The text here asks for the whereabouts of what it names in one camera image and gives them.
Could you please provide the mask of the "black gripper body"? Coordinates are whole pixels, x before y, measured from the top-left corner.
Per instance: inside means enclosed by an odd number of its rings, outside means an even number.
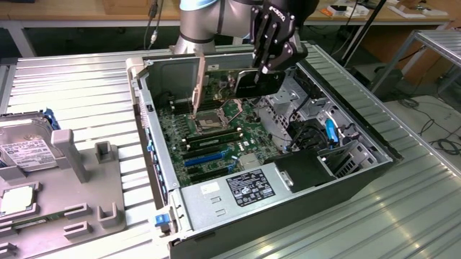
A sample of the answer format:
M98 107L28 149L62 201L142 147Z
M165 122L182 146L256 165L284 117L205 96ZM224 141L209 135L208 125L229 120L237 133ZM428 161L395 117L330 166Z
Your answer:
M320 1L264 1L264 36L273 40L289 40L316 11Z

